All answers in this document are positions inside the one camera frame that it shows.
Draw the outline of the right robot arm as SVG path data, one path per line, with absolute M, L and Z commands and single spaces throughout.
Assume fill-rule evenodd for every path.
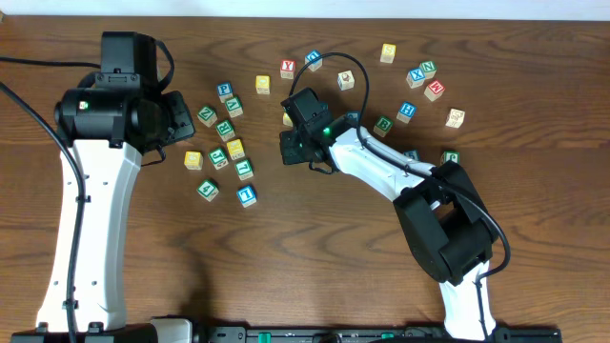
M 358 119 L 334 118 L 306 88 L 281 103 L 293 127 L 280 134 L 286 165 L 351 175 L 389 199 L 418 265 L 441 289 L 444 327 L 454 339 L 485 341 L 496 321 L 486 279 L 492 246 L 506 235 L 483 205 L 465 169 L 410 158 L 374 138 Z

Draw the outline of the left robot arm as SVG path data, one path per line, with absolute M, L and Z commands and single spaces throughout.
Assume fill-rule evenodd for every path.
M 144 154 L 194 134 L 182 94 L 160 75 L 160 40 L 107 31 L 101 61 L 65 92 L 45 130 L 61 151 L 63 196 L 51 280 L 30 331 L 15 342 L 194 342 L 192 320 L 129 324 L 123 260 Z

